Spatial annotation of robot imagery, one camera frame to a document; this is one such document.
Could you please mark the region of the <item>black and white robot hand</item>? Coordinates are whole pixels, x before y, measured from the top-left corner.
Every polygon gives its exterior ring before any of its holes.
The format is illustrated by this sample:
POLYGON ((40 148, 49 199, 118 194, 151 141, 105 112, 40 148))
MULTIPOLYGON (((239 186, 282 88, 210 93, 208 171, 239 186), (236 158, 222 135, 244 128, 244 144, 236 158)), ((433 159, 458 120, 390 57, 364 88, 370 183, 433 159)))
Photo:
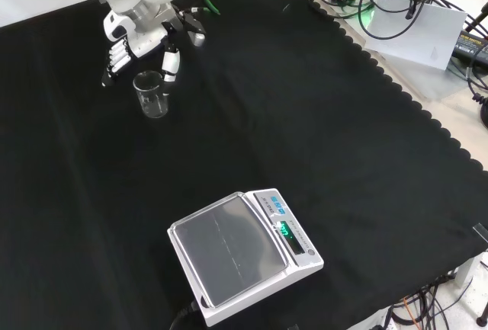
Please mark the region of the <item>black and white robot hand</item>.
POLYGON ((101 77, 103 87, 111 86, 116 78, 133 61, 152 51, 164 48, 161 73, 164 82, 174 82, 180 66, 180 52, 168 42, 169 32, 163 24, 155 29, 139 33, 135 23, 125 15, 110 11, 103 22, 106 37, 112 42, 109 46, 106 63, 101 77))

